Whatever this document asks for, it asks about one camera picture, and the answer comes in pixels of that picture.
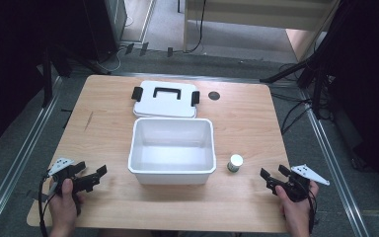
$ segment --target gray carpet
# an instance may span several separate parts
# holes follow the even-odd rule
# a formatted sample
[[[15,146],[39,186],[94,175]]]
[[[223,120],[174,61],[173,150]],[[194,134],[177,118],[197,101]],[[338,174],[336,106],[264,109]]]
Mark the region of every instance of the gray carpet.
[[[176,53],[166,57],[166,52],[148,52],[140,57],[138,50],[132,54],[121,55],[121,67],[114,75],[126,73],[155,73],[168,75],[208,76],[211,80],[224,80],[219,77],[239,78],[241,82],[258,83],[258,79],[274,75],[282,66],[280,63],[260,60],[239,60],[224,57],[188,55]],[[25,197],[27,190],[37,189],[39,176],[47,168],[57,143],[63,133],[63,126],[72,110],[86,78],[92,74],[75,62],[71,63],[74,72],[70,78],[63,78],[60,98],[38,140],[29,163],[0,216],[0,236],[39,236],[39,229],[28,226],[27,214],[33,201]],[[106,67],[116,66],[116,59],[106,62]],[[299,90],[290,80],[281,80],[271,86],[276,94],[299,98]],[[22,114],[12,123],[0,139],[0,184],[17,155],[23,140],[28,135],[42,102],[42,92],[31,100]],[[273,98],[279,124],[282,124],[288,111],[296,103]],[[304,110],[298,108],[288,121],[293,120]],[[323,121],[328,137],[337,152],[345,178],[347,179],[361,207],[365,222],[371,235],[379,236],[379,175],[361,173],[351,168],[346,147],[344,147],[336,126]],[[331,180],[331,173],[325,161],[313,127],[307,116],[302,117],[284,135],[283,140],[291,165],[307,164],[323,177]],[[318,196],[318,214],[320,220],[315,226],[316,236],[353,236],[351,225],[345,214],[340,196],[334,185],[321,186]],[[97,230],[78,228],[75,236],[96,236]],[[243,236],[287,236],[284,234],[245,233]]]

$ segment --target hand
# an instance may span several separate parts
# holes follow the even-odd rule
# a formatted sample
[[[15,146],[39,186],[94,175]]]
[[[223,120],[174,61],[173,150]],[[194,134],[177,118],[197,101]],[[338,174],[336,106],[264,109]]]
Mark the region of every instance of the hand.
[[[55,195],[49,202],[53,227],[50,236],[72,236],[76,223],[76,204],[72,198],[73,182],[65,179],[62,194]]]
[[[293,202],[281,186],[275,187],[276,194],[281,200],[280,211],[285,215],[285,225],[293,237],[310,236],[309,213],[310,203],[307,199]],[[314,197],[318,194],[319,187],[314,181],[310,181],[310,192]]]

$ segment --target white plastic container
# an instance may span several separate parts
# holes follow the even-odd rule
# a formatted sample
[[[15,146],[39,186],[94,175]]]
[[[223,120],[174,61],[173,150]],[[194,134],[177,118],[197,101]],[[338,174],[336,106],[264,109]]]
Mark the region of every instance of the white plastic container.
[[[216,169],[213,126],[205,118],[139,118],[128,169],[144,185],[205,184]]]

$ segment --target table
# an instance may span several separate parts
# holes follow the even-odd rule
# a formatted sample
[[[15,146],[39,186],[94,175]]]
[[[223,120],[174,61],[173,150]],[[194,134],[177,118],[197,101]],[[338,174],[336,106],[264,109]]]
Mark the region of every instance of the table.
[[[208,0],[204,21],[286,29],[299,61],[329,25],[340,0]],[[184,49],[188,21],[201,20],[203,1],[186,0]]]
[[[143,186],[127,169],[132,127],[131,94],[143,80],[192,83],[200,91],[197,117],[214,126],[217,169],[201,186]],[[217,101],[208,93],[220,94]],[[244,157],[237,173],[226,165],[232,154]],[[278,198],[265,187],[261,168],[284,180],[278,165],[288,166],[269,88],[266,85],[173,80],[169,78],[90,76],[60,139],[59,157],[85,161],[91,174],[108,172],[86,204],[78,227],[235,232],[285,232]],[[38,226],[35,201],[27,217]],[[45,223],[51,224],[49,211]]]

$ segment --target white lid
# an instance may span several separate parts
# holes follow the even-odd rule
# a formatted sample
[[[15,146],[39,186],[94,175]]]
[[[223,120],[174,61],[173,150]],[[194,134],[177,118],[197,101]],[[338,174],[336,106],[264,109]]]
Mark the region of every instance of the white lid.
[[[140,102],[134,104],[134,114],[139,117],[195,118],[196,107],[192,84],[160,81],[143,81]]]

